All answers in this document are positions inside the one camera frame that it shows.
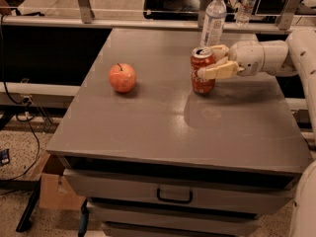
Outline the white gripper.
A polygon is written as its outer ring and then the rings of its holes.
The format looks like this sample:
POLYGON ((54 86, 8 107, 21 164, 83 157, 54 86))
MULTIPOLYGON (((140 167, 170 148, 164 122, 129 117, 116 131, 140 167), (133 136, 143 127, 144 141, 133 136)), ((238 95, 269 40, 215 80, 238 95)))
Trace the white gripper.
POLYGON ((230 60, 220 65, 200 68, 197 71, 197 77, 202 80, 227 79, 236 74, 255 76, 263 68, 264 49, 257 40, 238 41, 230 48, 224 44, 213 45, 211 49, 215 55, 215 61, 227 55, 230 60))

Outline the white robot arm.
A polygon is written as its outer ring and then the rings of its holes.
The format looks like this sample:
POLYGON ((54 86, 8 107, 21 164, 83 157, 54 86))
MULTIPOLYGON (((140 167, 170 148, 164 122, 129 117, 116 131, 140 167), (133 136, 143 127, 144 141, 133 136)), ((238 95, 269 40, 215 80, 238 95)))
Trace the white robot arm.
MULTIPOLYGON (((205 81, 235 75, 275 76, 289 98, 305 101, 311 127, 316 130, 316 32, 298 30, 284 40, 241 40, 200 47, 200 54, 213 53, 215 61, 202 65, 197 78, 205 81)), ((292 206, 289 237, 316 237, 316 161, 303 172, 292 206)))

